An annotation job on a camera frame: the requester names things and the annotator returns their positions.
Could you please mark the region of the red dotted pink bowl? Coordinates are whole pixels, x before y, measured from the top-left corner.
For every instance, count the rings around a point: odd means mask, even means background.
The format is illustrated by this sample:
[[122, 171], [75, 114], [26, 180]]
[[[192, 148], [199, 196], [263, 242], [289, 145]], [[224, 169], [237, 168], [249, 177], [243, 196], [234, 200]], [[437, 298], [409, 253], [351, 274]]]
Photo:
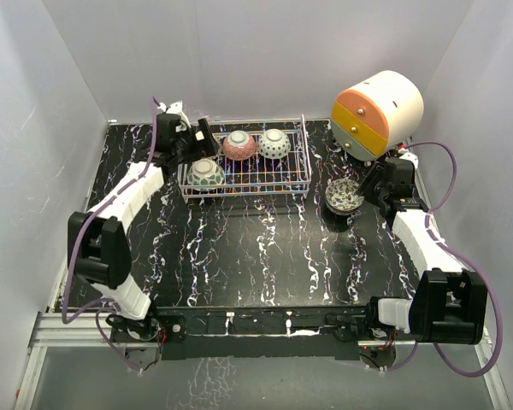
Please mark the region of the red dotted pink bowl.
[[349, 178], [335, 179], [325, 189], [326, 204], [329, 208], [349, 210], [359, 208], [364, 197], [357, 195], [359, 184]]

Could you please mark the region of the green leaf bowl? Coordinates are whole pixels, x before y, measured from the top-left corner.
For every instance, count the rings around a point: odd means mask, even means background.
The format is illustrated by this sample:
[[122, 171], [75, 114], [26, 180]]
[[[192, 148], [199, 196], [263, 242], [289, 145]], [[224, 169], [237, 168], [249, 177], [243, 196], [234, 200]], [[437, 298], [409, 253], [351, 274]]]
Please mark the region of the green leaf bowl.
[[225, 182], [224, 170], [209, 158], [193, 162], [187, 173], [188, 185], [200, 191], [216, 190], [217, 185]]

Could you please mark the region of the red lattice blue-inside bowl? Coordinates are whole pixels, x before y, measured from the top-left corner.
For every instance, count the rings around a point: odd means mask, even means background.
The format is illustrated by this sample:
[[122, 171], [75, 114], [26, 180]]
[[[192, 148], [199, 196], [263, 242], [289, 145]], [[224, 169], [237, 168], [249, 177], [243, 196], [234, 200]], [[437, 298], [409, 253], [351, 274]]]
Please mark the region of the red lattice blue-inside bowl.
[[349, 209], [349, 210], [339, 210], [336, 208], [328, 208], [328, 210], [330, 213], [337, 215], [337, 216], [341, 216], [341, 217], [352, 216], [359, 212], [359, 208]]

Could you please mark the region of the white wire dish rack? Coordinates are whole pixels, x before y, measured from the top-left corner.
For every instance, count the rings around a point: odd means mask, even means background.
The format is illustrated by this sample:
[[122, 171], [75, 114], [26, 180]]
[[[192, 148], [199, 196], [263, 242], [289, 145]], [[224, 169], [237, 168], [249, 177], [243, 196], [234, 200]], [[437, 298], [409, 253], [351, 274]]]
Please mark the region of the white wire dish rack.
[[245, 160], [229, 159], [219, 150], [213, 157], [225, 174], [220, 184], [199, 188], [189, 182], [188, 165], [180, 165], [178, 185], [185, 201], [200, 198], [228, 196], [300, 195], [310, 191], [312, 168], [308, 147], [306, 119], [244, 120], [242, 122], [216, 122], [210, 125], [213, 136], [222, 144], [228, 134], [244, 131], [258, 140], [267, 130], [278, 129], [286, 134], [291, 144], [289, 153], [282, 159], [267, 159], [255, 153]]

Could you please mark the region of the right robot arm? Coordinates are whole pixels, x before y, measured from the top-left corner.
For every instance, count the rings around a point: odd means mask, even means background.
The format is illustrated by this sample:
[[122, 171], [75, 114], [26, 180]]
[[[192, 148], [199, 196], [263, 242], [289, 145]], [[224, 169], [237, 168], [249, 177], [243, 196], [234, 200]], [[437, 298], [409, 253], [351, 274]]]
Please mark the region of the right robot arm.
[[374, 296], [366, 307], [365, 331], [381, 339], [394, 330], [417, 342], [477, 344], [484, 328], [487, 289], [443, 247], [425, 202], [414, 195], [415, 166], [387, 158], [369, 170], [357, 193], [378, 207], [401, 240], [419, 275], [411, 299]]

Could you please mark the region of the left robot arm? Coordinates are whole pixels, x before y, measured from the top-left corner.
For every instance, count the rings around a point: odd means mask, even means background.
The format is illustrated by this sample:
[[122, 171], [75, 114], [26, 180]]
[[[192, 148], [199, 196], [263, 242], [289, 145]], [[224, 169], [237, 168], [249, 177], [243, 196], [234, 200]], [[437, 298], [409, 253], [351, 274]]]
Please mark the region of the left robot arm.
[[88, 302], [109, 308], [112, 325], [138, 339], [154, 338], [160, 325], [156, 309], [131, 274], [133, 260], [127, 231], [142, 207], [156, 194], [178, 166], [216, 154], [217, 142], [205, 118], [191, 126], [182, 113], [156, 114], [152, 134], [139, 149], [118, 186], [96, 206], [68, 219], [68, 276], [62, 295], [62, 321], [68, 313], [74, 278], [100, 292]]

